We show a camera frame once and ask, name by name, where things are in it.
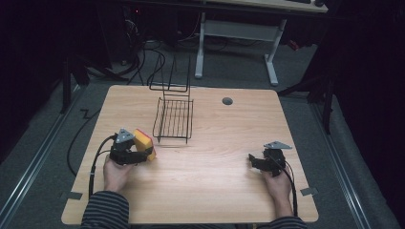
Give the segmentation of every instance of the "gray carpet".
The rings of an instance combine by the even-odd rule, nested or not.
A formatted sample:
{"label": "gray carpet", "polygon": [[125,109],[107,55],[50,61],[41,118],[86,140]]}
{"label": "gray carpet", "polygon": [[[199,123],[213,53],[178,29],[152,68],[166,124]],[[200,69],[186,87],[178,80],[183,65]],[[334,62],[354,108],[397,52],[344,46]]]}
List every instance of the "gray carpet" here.
{"label": "gray carpet", "polygon": [[[289,47],[281,46],[276,53],[274,65],[280,85],[276,88],[269,85],[266,66],[261,52],[266,43],[249,47],[253,52],[241,51],[241,46],[230,44],[219,51],[208,50],[205,53],[204,76],[202,79],[192,77],[193,86],[271,89],[281,91],[298,83],[312,57],[316,47],[303,48],[297,52]],[[218,49],[221,46],[208,48]],[[175,54],[178,60],[176,74],[186,73],[187,58],[191,56],[192,71],[195,67],[196,47],[180,47],[175,50],[160,46],[157,48],[166,56],[166,63],[171,63]],[[141,70],[145,81],[153,72],[157,54],[146,52],[146,62]],[[136,77],[133,84],[140,84]],[[64,225],[60,218],[66,199],[63,194],[71,190],[74,176],[67,166],[67,151],[76,132],[86,122],[83,118],[87,109],[88,115],[101,108],[104,97],[111,85],[117,84],[108,78],[92,78],[91,84],[80,91],[83,92],[72,111],[66,117],[64,125],[55,136],[54,145],[49,151],[45,163],[41,167],[29,191],[11,219],[8,228],[76,228]],[[319,212],[319,220],[309,224],[309,228],[358,228],[350,205],[347,203],[337,174],[330,158],[330,146],[319,127],[319,118],[314,114],[317,106],[310,105],[303,97],[305,93],[296,93],[281,97],[299,157],[306,172],[309,186],[316,188],[314,196]],[[8,159],[0,165],[0,206],[4,206],[17,185],[37,150],[41,147],[47,133],[59,117],[61,109],[61,86],[53,92],[48,103],[41,108],[32,119],[30,127],[13,149]],[[87,143],[96,124],[92,119],[80,132],[71,152],[71,162],[77,170]],[[342,116],[336,99],[333,101],[331,116],[331,136],[353,187],[368,216],[372,228],[399,228],[393,214],[386,206],[378,186],[375,184],[367,166],[355,146],[349,128]]]}

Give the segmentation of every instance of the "black cable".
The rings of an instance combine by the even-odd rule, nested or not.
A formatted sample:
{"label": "black cable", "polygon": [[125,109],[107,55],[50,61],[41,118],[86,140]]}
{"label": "black cable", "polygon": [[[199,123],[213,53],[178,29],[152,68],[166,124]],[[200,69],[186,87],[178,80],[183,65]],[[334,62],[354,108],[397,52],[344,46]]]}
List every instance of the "black cable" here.
{"label": "black cable", "polygon": [[93,115],[91,115],[90,117],[87,117],[87,120],[83,123],[83,125],[81,125],[80,129],[76,132],[75,137],[72,139],[71,144],[70,144],[70,146],[69,146],[68,154],[67,154],[67,156],[66,156],[66,159],[67,159],[67,161],[68,161],[69,170],[72,172],[72,174],[73,174],[75,177],[77,176],[77,172],[75,172],[74,169],[72,168],[71,160],[70,160],[72,147],[74,146],[75,140],[77,139],[78,135],[79,135],[80,132],[83,130],[83,128],[86,126],[86,124],[87,124],[90,120],[92,120],[93,117],[95,117],[100,111],[101,111],[101,109],[98,110],[98,111],[96,111],[96,112],[95,112]]}
{"label": "black cable", "polygon": [[[292,210],[293,210],[294,216],[298,217],[298,203],[297,203],[297,192],[295,190],[295,183],[294,183],[293,179],[291,178],[291,176],[289,175],[289,173],[286,171],[286,169],[283,168],[283,166],[281,166],[272,156],[268,156],[268,157],[270,157],[270,159],[272,159],[276,163],[276,165],[279,167],[279,169],[281,169],[287,175],[287,178],[288,178],[289,182],[291,183],[292,208],[293,208]],[[286,162],[286,164],[288,165],[288,167],[291,170],[291,173],[293,175],[291,166],[287,162]]]}
{"label": "black cable", "polygon": [[94,185],[95,185],[95,175],[96,175],[96,163],[97,163],[97,159],[98,159],[98,157],[99,157],[101,154],[103,154],[103,153],[105,153],[105,152],[108,152],[108,151],[104,151],[104,152],[100,152],[100,151],[101,151],[102,147],[104,146],[104,144],[105,144],[107,141],[109,141],[109,140],[111,140],[111,139],[114,140],[114,139],[116,139],[116,137],[117,137],[117,135],[111,135],[111,136],[105,138],[105,140],[103,140],[103,142],[101,143],[101,145],[98,147],[98,150],[97,150],[97,153],[96,153],[96,156],[95,156],[95,160],[93,161],[92,170],[91,170],[91,172],[90,172],[89,198],[90,198],[90,197],[92,196],[92,194],[93,194],[93,188],[94,188]]}
{"label": "black cable", "polygon": [[184,43],[191,42],[192,40],[194,40],[194,39],[196,39],[196,38],[199,38],[199,36],[194,36],[194,37],[188,38],[187,40],[178,41],[177,44],[180,45],[180,46],[182,46],[182,47],[186,47],[186,48],[194,48],[194,47],[199,46],[199,44],[200,44],[200,41],[199,41],[199,40],[194,41],[194,42],[192,43],[192,45],[185,45]]}
{"label": "black cable", "polygon": [[[141,48],[143,48],[143,47],[141,46],[141,44],[142,44],[142,40],[143,40],[144,35],[145,35],[145,31],[142,32],[142,33],[139,35],[139,44],[140,44],[140,45],[133,45],[133,48],[131,49],[131,53],[130,53],[131,55],[132,55],[133,53],[137,53],[138,50],[140,50]],[[124,71],[122,71],[122,72],[113,73],[113,74],[116,75],[116,76],[123,76],[123,75],[125,75],[125,74],[127,74],[127,73],[132,72],[132,71],[133,71],[134,69],[136,69],[138,66],[139,66],[139,57],[138,57],[137,54],[135,54],[133,63],[131,64],[131,66],[130,66],[128,69],[126,69],[126,70],[124,70]],[[91,70],[89,70],[89,69],[87,69],[87,73],[88,73],[88,74],[91,74],[91,75],[93,75],[93,76],[96,76],[96,77],[106,77],[106,76],[108,76],[108,75],[106,75],[105,73],[99,74],[99,73],[95,73],[95,72],[93,72],[93,71],[91,71]]]}
{"label": "black cable", "polygon": [[236,44],[236,45],[239,45],[239,46],[245,46],[245,47],[254,46],[257,43],[259,43],[259,44],[263,43],[263,41],[261,41],[261,40],[255,40],[255,41],[251,41],[249,44],[244,44],[242,42],[235,41],[235,39],[230,39],[229,42],[232,43],[232,44]]}
{"label": "black cable", "polygon": [[131,84],[132,80],[135,78],[135,76],[139,73],[139,79],[140,79],[140,83],[143,84],[143,79],[142,76],[140,75],[140,70],[143,68],[143,64],[145,63],[145,58],[146,58],[146,54],[145,54],[145,49],[142,49],[142,53],[143,53],[143,58],[142,58],[142,63],[140,64],[140,66],[138,67],[138,70],[132,75],[132,77],[128,80],[127,85]]}
{"label": "black cable", "polygon": [[144,46],[146,46],[146,43],[158,43],[158,45],[156,47],[147,48],[148,50],[155,50],[155,49],[158,49],[161,47],[161,41],[159,41],[159,40],[145,42]]}
{"label": "black cable", "polygon": [[208,50],[208,51],[214,51],[214,52],[224,50],[224,49],[227,47],[227,45],[228,45],[228,41],[229,41],[228,38],[226,38],[226,37],[216,37],[216,38],[212,38],[212,37],[211,37],[211,39],[206,39],[206,41],[211,41],[212,44],[220,43],[220,42],[215,42],[215,41],[217,41],[217,40],[219,40],[219,41],[223,40],[223,41],[224,41],[224,45],[223,45],[222,47],[218,48],[218,49],[209,49],[208,47],[206,47],[206,45],[208,45],[208,44],[206,44],[206,45],[204,45],[204,48],[205,48],[206,50]]}
{"label": "black cable", "polygon": [[196,38],[196,37],[199,37],[198,35],[195,35],[195,33],[196,33],[196,30],[197,30],[197,28],[198,28],[198,26],[200,25],[200,19],[202,18],[202,14],[201,13],[199,13],[199,17],[197,18],[197,21],[196,21],[196,26],[194,27],[194,30],[190,33],[190,35],[188,35],[187,37],[185,37],[185,38],[183,38],[183,39],[181,39],[181,40],[178,40],[178,44],[179,45],[181,45],[181,42],[182,41],[186,41],[186,40],[190,40],[190,39],[194,39],[194,38]]}
{"label": "black cable", "polygon": [[153,78],[155,77],[155,73],[157,73],[158,71],[160,71],[160,70],[163,68],[163,66],[164,66],[164,64],[165,64],[165,62],[166,62],[166,58],[164,57],[164,54],[161,53],[161,52],[159,52],[159,51],[156,51],[156,50],[148,50],[148,49],[146,49],[146,51],[156,52],[156,53],[157,53],[159,56],[161,56],[162,59],[163,59],[163,61],[162,61],[162,63],[160,64],[160,66],[159,66],[153,73],[151,73],[151,74],[149,75],[148,79],[146,80],[146,85],[149,86],[149,84],[152,83]]}

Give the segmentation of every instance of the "yellow sponge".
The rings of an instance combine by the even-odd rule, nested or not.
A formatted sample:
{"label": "yellow sponge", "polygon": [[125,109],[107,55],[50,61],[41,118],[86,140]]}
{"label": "yellow sponge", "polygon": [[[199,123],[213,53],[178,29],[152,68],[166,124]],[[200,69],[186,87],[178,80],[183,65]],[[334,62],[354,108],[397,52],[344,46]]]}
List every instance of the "yellow sponge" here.
{"label": "yellow sponge", "polygon": [[139,129],[134,131],[135,146],[138,152],[152,151],[148,156],[148,160],[153,160],[156,157],[155,147],[153,147],[152,138]]}

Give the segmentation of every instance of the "person's right hand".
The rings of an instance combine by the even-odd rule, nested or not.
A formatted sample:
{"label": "person's right hand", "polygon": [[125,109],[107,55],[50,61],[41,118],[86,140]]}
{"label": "person's right hand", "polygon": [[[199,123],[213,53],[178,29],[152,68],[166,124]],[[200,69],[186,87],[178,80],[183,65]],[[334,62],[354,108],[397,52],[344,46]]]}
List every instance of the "person's right hand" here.
{"label": "person's right hand", "polygon": [[120,193],[135,164],[118,165],[107,155],[104,163],[104,191]]}
{"label": "person's right hand", "polygon": [[281,172],[279,176],[273,177],[270,172],[262,171],[265,178],[268,193],[274,200],[276,218],[292,217],[291,203],[289,202],[289,193],[291,192],[291,183],[286,173]]}

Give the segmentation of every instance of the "dish rack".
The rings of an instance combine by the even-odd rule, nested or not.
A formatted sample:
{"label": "dish rack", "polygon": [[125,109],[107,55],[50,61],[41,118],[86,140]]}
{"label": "dish rack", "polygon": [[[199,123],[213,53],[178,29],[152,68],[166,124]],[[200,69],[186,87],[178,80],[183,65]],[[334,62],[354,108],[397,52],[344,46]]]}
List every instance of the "dish rack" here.
{"label": "dish rack", "polygon": [[[177,70],[176,56],[173,58],[170,75],[165,81],[162,66],[164,57],[159,55],[155,70],[150,76],[149,89],[162,91],[153,127],[153,136],[158,142],[164,137],[183,138],[185,143],[191,138],[193,129],[193,99],[190,98],[190,56],[188,57],[185,85],[173,83],[173,71]],[[156,81],[160,73],[161,82]]]}

